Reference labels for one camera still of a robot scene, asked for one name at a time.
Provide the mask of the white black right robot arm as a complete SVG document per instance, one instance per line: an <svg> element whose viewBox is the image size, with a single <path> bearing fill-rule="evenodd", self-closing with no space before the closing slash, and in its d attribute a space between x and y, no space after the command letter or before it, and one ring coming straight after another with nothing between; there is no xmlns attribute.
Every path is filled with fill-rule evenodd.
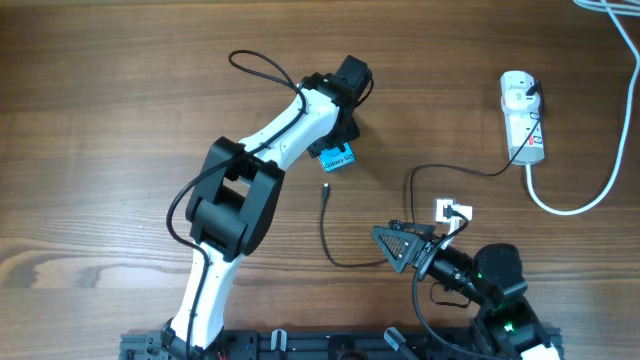
<svg viewBox="0 0 640 360"><path fill-rule="evenodd" d="M555 329L546 329L525 298L528 284L518 249L490 244L473 257L445 243L430 225L392 221L372 230L374 241L393 269L412 267L412 303L426 330L420 355L394 328L384 338L409 359L562 359L564 350ZM432 328L419 305L418 284L431 277L447 290L464 296L479 310L467 328Z"/></svg>

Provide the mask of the blue screen smartphone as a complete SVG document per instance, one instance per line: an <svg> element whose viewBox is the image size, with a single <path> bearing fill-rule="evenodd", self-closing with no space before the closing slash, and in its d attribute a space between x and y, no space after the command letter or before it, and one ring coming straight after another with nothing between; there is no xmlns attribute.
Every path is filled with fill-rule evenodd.
<svg viewBox="0 0 640 360"><path fill-rule="evenodd" d="M334 172L356 161L349 143L344 143L341 147L323 150L318 159L323 170L327 173Z"/></svg>

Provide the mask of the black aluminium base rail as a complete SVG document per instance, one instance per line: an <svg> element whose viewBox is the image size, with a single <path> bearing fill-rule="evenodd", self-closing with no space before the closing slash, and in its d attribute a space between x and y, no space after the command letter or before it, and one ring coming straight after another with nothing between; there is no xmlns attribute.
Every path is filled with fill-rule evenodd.
<svg viewBox="0 0 640 360"><path fill-rule="evenodd" d="M193 350L192 359L464 359L447 350L430 335L409 332L394 349L381 332L273 332L224 330L213 347ZM120 360L181 359L185 346L162 331L125 334L121 337Z"/></svg>

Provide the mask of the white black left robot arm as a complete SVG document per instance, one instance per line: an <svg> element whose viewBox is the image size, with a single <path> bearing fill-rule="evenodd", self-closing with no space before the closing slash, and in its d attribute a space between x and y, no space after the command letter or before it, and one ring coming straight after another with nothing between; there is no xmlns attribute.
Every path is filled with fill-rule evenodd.
<svg viewBox="0 0 640 360"><path fill-rule="evenodd" d="M251 136L217 139L167 210L169 234L193 252L180 308L161 331L176 359L213 354L237 269L269 231L286 170L303 153L316 158L357 139L353 112L374 87L372 70L354 56L334 73L274 80L293 90L291 104Z"/></svg>

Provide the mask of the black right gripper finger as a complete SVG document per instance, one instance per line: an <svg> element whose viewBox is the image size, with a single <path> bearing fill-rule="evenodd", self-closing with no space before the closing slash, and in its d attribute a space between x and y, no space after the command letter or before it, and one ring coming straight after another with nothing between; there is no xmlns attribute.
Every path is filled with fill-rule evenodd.
<svg viewBox="0 0 640 360"><path fill-rule="evenodd" d="M435 230L434 225L419 224L415 222L403 222L401 220L391 220L389 222L389 227L393 230L416 233L419 236L432 234Z"/></svg>
<svg viewBox="0 0 640 360"><path fill-rule="evenodd" d="M375 226L372 237L393 267L401 274L408 265L413 266L425 241L416 233Z"/></svg>

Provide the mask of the white power strip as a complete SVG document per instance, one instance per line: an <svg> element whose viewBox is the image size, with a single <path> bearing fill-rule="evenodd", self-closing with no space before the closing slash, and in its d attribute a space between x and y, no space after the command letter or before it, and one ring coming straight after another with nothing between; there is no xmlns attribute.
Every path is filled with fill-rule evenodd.
<svg viewBox="0 0 640 360"><path fill-rule="evenodd" d="M501 76L500 88L509 159L518 166L541 162L545 158L541 83L524 71L512 70Z"/></svg>

